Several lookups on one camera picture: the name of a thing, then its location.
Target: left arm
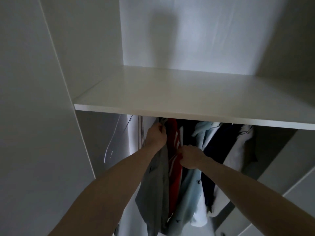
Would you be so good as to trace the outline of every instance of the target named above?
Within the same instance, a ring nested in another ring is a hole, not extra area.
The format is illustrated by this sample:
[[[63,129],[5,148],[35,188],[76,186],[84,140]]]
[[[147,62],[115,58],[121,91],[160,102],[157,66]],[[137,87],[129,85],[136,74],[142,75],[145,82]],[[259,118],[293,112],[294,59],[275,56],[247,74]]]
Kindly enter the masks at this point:
[[[111,236],[151,159],[165,144],[165,127],[156,123],[145,146],[89,184],[49,236]]]

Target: white shelf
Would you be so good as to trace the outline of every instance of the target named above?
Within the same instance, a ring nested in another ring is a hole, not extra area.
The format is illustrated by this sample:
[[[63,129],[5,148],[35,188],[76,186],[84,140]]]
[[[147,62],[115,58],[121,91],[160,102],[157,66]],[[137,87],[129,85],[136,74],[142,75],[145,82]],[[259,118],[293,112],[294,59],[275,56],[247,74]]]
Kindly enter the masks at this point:
[[[122,66],[77,110],[315,130],[313,84],[250,75]]]

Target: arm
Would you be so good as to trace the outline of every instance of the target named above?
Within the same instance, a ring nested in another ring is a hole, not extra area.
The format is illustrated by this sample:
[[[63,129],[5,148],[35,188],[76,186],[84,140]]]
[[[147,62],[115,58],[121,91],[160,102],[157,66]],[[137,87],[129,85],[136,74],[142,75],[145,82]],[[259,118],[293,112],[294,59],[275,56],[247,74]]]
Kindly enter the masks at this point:
[[[154,124],[145,146],[89,184],[49,236],[112,235],[151,159],[165,144],[165,128]]]
[[[262,183],[215,162],[193,146],[180,149],[181,164],[198,168],[264,235],[315,235],[315,219]]]

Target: forearm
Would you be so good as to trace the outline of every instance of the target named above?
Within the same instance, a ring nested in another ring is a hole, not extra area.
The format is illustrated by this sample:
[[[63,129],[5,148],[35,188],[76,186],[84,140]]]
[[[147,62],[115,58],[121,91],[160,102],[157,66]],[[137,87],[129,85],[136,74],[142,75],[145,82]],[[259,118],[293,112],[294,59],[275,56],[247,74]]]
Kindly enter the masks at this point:
[[[315,235],[315,219],[269,189],[227,166],[204,157],[198,168],[265,235]]]
[[[94,180],[74,201],[50,236],[112,235],[157,151],[153,146],[145,146]]]

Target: right arm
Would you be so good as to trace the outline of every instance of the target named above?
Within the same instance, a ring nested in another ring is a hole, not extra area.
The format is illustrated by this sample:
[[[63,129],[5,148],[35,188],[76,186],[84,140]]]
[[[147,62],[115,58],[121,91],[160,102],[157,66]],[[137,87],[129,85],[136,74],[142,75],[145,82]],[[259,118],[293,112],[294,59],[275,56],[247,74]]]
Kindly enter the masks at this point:
[[[266,187],[193,146],[183,146],[181,164],[198,168],[226,194],[242,214],[264,235],[315,235],[315,219]]]

